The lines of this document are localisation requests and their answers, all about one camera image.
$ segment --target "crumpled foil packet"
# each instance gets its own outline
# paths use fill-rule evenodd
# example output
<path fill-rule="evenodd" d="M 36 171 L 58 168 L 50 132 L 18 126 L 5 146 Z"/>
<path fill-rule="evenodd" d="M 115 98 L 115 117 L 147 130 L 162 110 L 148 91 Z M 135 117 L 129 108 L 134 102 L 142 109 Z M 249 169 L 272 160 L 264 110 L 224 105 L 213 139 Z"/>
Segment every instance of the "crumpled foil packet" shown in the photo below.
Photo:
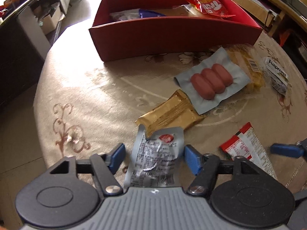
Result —
<path fill-rule="evenodd" d="M 135 139 L 124 188 L 178 187 L 179 166 L 184 152 L 181 127 L 160 129 L 146 139 L 140 125 Z"/>

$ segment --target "snack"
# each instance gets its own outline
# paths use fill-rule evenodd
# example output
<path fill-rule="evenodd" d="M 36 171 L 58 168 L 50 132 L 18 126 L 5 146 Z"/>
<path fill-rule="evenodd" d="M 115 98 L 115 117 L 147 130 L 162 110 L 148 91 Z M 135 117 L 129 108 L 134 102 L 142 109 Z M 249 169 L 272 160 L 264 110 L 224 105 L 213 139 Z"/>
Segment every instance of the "snack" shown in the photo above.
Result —
<path fill-rule="evenodd" d="M 177 90 L 167 101 L 139 117 L 136 123 L 143 124 L 146 136 L 151 136 L 154 131 L 162 128 L 179 126 L 187 129 L 203 118 L 194 110 L 188 96 L 183 91 Z"/>
<path fill-rule="evenodd" d="M 281 68 L 281 66 L 270 57 L 265 58 L 265 63 L 272 79 L 272 87 L 281 95 L 285 95 L 288 86 L 288 75 Z"/>
<path fill-rule="evenodd" d="M 219 0 L 186 0 L 194 6 L 199 12 L 219 17 L 232 17 Z"/>
<path fill-rule="evenodd" d="M 191 83 L 198 94 L 207 100 L 211 100 L 215 96 L 212 86 L 201 74 L 196 73 L 191 77 Z"/>
<path fill-rule="evenodd" d="M 145 126 L 140 125 L 124 187 L 179 187 L 178 169 L 184 146 L 181 127 L 157 130 L 146 139 Z"/>
<path fill-rule="evenodd" d="M 210 19 L 219 19 L 219 20 L 223 20 L 222 17 L 218 17 L 218 16 L 213 16 L 210 14 L 203 14 L 202 12 L 199 12 L 194 6 L 192 6 L 191 4 L 183 4 L 179 7 L 175 7 L 173 8 L 173 10 L 179 10 L 179 9 L 184 9 L 185 11 L 187 11 L 187 15 L 185 16 L 189 16 L 189 17 L 201 17 L 201 18 L 210 18 Z"/>
<path fill-rule="evenodd" d="M 225 86 L 230 86 L 233 83 L 231 74 L 222 65 L 215 63 L 212 70 L 221 78 Z"/>
<path fill-rule="evenodd" d="M 126 21 L 126 20 L 148 18 L 148 17 L 161 17 L 166 15 L 157 13 L 155 11 L 138 8 L 138 9 L 129 9 L 120 12 L 114 12 L 111 13 L 110 16 L 114 21 Z"/>
<path fill-rule="evenodd" d="M 201 75 L 207 79 L 209 81 L 209 83 L 211 84 L 213 90 L 217 93 L 217 94 L 221 94 L 225 91 L 225 85 L 222 81 L 222 79 L 219 77 L 218 73 L 214 72 L 212 69 L 210 68 L 204 68 L 201 71 Z"/>
<path fill-rule="evenodd" d="M 228 153 L 232 159 L 238 155 L 244 156 L 277 180 L 271 161 L 250 122 L 246 123 L 231 139 L 223 143 L 220 148 Z"/>
<path fill-rule="evenodd" d="M 219 65 L 216 65 L 217 63 L 222 65 L 231 75 L 233 78 L 233 83 L 226 87 L 223 93 L 216 93 L 215 96 L 213 96 L 213 93 L 211 90 L 209 90 L 208 86 L 205 87 L 205 90 L 203 90 L 201 87 L 196 87 L 198 85 L 200 86 L 201 79 L 197 78 L 198 80 L 194 80 L 194 77 L 199 77 L 199 74 L 203 71 L 204 68 L 212 68 L 214 65 L 215 67 L 219 67 Z M 229 84 L 227 83 L 229 80 L 227 80 L 225 74 L 221 75 L 225 79 L 226 84 Z M 219 48 L 209 58 L 203 60 L 199 65 L 191 67 L 185 72 L 179 73 L 175 78 L 181 89 L 188 95 L 198 114 L 203 114 L 213 109 L 222 100 L 227 99 L 228 97 L 237 93 L 251 82 L 244 71 L 238 65 L 231 62 L 227 52 L 222 47 Z"/>
<path fill-rule="evenodd" d="M 250 45 L 231 45 L 225 48 L 233 63 L 237 64 L 251 79 L 250 90 L 265 86 L 265 64 L 257 51 Z"/>

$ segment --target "red label sticker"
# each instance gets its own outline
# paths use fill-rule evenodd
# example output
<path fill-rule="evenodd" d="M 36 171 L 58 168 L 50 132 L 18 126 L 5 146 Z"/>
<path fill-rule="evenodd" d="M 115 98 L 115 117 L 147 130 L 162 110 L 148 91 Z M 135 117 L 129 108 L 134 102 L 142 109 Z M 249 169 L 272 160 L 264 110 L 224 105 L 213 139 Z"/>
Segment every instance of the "red label sticker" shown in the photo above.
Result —
<path fill-rule="evenodd" d="M 161 135 L 159 139 L 168 144 L 174 140 L 174 137 L 172 135 L 166 134 L 166 135 Z"/>

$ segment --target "vacuum-sealed package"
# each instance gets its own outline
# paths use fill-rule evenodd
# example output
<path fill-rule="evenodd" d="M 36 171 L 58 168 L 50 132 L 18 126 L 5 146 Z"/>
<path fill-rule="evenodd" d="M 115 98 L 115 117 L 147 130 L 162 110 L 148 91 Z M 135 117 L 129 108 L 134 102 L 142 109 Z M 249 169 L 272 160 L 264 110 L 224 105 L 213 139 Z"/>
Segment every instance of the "vacuum-sealed package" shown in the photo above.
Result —
<path fill-rule="evenodd" d="M 250 83 L 248 75 L 230 60 L 222 47 L 175 78 L 198 114 L 215 108 Z"/>
<path fill-rule="evenodd" d="M 140 18 L 161 17 L 166 15 L 155 11 L 138 8 L 138 9 L 129 9 L 120 12 L 114 12 L 111 13 L 110 16 L 114 21 L 126 21 L 132 19 L 140 19 Z"/>
<path fill-rule="evenodd" d="M 231 139 L 223 143 L 220 148 L 228 153 L 232 159 L 235 156 L 244 156 L 277 180 L 272 163 L 250 122 L 246 123 Z"/>
<path fill-rule="evenodd" d="M 130 156 L 124 187 L 179 187 L 179 166 L 184 152 L 181 127 L 160 129 L 146 138 L 140 124 Z"/>
<path fill-rule="evenodd" d="M 203 14 L 209 14 L 218 17 L 232 17 L 228 10 L 219 0 L 186 0 L 192 6 L 194 6 L 199 12 Z"/>
<path fill-rule="evenodd" d="M 154 131 L 163 128 L 188 129 L 202 119 L 204 117 L 197 114 L 188 96 L 183 91 L 177 90 L 167 101 L 140 116 L 136 123 L 145 126 L 146 137 L 149 137 Z"/>

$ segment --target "red and white packet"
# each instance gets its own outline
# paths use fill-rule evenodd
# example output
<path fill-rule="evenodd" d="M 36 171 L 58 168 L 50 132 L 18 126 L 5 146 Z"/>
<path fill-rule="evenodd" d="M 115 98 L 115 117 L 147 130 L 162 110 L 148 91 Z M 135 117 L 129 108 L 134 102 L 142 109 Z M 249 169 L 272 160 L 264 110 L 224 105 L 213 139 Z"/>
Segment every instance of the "red and white packet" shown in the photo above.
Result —
<path fill-rule="evenodd" d="M 244 156 L 277 180 L 272 163 L 250 122 L 246 123 L 231 139 L 223 143 L 220 148 L 228 153 L 232 159 L 235 156 Z"/>
<path fill-rule="evenodd" d="M 235 16 L 235 15 L 230 15 L 228 13 L 228 10 L 219 0 L 186 0 L 186 1 L 203 14 L 209 14 L 222 18 Z"/>

